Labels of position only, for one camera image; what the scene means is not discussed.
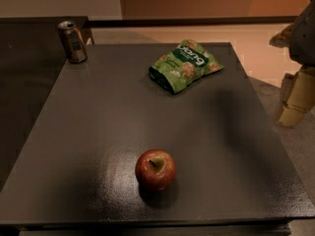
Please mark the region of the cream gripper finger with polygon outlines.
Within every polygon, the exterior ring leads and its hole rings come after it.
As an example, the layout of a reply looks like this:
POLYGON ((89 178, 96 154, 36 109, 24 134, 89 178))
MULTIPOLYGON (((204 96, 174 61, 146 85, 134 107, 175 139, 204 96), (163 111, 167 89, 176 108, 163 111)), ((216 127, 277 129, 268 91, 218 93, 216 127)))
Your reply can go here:
POLYGON ((282 31, 274 35, 269 44, 278 48, 290 47, 290 38, 292 34, 293 24, 288 25, 282 31))
POLYGON ((285 74, 277 121, 285 127, 298 125, 315 106, 315 68, 302 66, 294 75, 285 74))

